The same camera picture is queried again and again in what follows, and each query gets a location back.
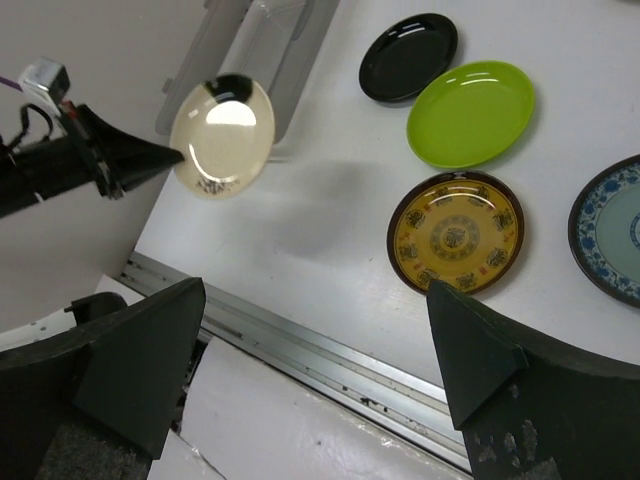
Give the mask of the cream plate with black patch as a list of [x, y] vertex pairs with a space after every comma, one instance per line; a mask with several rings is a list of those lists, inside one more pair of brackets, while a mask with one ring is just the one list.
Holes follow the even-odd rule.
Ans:
[[175, 176], [199, 198], [235, 196], [263, 171], [275, 130], [269, 96], [254, 79], [225, 73], [202, 82], [174, 118], [169, 146], [183, 156]]

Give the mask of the yellow patterned plate brown rim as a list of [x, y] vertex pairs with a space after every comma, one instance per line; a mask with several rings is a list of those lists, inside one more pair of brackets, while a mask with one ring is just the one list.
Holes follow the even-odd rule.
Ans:
[[435, 175], [409, 191], [387, 228], [390, 265], [425, 295], [434, 280], [475, 294], [501, 280], [525, 238], [525, 216], [514, 192], [477, 171]]

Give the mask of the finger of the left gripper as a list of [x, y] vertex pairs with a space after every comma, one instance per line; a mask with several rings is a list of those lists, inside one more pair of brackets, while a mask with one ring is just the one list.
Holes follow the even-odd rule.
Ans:
[[89, 128], [98, 150], [106, 158], [111, 176], [124, 192], [129, 192], [157, 175], [184, 162], [179, 151], [125, 133], [111, 126], [87, 105], [76, 108], [82, 123]]

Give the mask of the lime green plate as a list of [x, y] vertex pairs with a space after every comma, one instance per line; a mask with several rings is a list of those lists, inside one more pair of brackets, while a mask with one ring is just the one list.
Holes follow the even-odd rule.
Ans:
[[416, 98], [406, 124], [412, 152], [443, 169], [487, 162], [511, 147], [532, 119], [536, 94], [517, 66], [485, 60], [436, 78]]

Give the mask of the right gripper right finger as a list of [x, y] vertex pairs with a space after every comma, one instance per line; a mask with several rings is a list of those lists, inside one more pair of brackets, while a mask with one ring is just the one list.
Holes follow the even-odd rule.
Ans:
[[442, 281], [426, 303], [474, 478], [638, 478], [638, 366], [541, 333]]

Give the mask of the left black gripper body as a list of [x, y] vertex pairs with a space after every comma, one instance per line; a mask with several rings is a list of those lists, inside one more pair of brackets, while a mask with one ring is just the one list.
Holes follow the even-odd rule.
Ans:
[[[109, 199], [120, 197], [120, 186], [111, 176], [106, 158], [80, 120], [78, 107], [63, 104], [57, 118], [64, 135], [53, 139], [53, 118], [33, 103], [20, 107], [21, 131], [10, 142], [1, 143], [1, 208], [23, 210], [88, 183]], [[30, 129], [29, 113], [40, 115], [48, 134], [25, 145]]]

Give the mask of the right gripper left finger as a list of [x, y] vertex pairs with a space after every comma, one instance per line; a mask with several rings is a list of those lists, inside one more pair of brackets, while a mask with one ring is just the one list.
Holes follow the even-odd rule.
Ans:
[[1, 354], [4, 479], [145, 479], [174, 421], [206, 303], [187, 278], [133, 305], [70, 306], [78, 325]]

